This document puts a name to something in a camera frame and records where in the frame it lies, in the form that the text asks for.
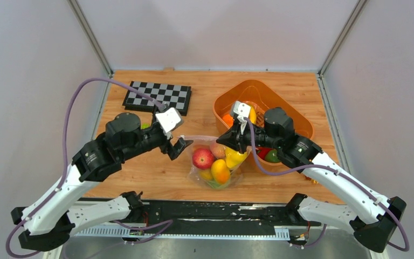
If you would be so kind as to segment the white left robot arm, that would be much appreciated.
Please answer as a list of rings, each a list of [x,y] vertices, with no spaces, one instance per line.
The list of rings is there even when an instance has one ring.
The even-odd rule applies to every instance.
[[[141,195],[125,192],[115,199],[87,208],[73,205],[90,189],[121,170],[129,159],[159,148],[175,160],[190,145],[179,139],[171,143],[172,132],[182,124],[178,110],[170,108],[153,114],[148,128],[140,118],[121,113],[106,124],[105,131],[86,143],[73,157],[61,178],[33,205],[11,211],[14,224],[23,228],[18,240],[23,249],[50,251],[84,229],[98,224],[127,219],[137,223],[143,218]]]

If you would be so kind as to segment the green toy cabbage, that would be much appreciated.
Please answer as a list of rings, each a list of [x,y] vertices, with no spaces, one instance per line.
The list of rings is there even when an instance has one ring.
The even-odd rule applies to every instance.
[[[216,181],[207,181],[206,182],[212,189],[224,189],[230,185],[230,181],[220,184]]]

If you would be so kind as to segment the pink toy peach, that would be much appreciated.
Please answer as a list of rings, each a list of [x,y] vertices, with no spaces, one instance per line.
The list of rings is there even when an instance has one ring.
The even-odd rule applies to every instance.
[[[214,155],[214,157],[216,159],[224,159],[226,157],[226,148],[225,146],[216,143],[215,141],[213,141],[210,145],[209,145],[210,151],[211,153]]]

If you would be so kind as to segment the orange plastic basket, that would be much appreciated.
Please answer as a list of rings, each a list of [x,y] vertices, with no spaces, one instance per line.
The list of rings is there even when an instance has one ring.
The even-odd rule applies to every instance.
[[[296,133],[295,140],[290,146],[294,149],[293,153],[295,155],[308,153],[310,148],[309,139],[312,140],[314,135],[313,124],[301,112],[259,80],[243,81],[221,94],[214,101],[213,113],[220,134],[225,133],[230,128],[222,120],[222,117],[230,113],[235,101],[247,103],[254,108],[257,114],[256,125],[259,127],[264,127],[264,114],[267,110],[281,107],[287,116],[293,120]]]

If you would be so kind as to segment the clear zip top bag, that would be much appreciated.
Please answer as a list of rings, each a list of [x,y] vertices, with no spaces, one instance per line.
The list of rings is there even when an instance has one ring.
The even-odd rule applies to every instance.
[[[217,143],[217,137],[181,135],[192,144],[186,149],[191,162],[188,177],[212,189],[227,189],[237,185],[243,174],[240,169],[249,157],[250,150],[241,153]]]

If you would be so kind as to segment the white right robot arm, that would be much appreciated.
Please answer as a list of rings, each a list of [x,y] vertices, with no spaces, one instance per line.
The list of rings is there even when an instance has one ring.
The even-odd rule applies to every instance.
[[[387,197],[349,174],[319,145],[297,134],[293,119],[282,108],[267,110],[261,127],[251,122],[250,111],[246,103],[235,102],[230,111],[233,125],[217,142],[241,153],[258,147],[273,149],[278,161],[286,166],[286,173],[298,172],[316,180],[342,200],[341,205],[335,205],[297,193],[286,206],[289,223],[297,226],[315,221],[342,229],[376,253],[391,245],[398,230],[404,241],[400,250],[410,249],[401,224],[404,200]]]

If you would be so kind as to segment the red toy apple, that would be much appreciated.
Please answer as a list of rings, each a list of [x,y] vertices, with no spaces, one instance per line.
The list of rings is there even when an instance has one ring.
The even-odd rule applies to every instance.
[[[207,148],[199,148],[192,155],[193,165],[202,170],[209,169],[215,160],[216,157]]]

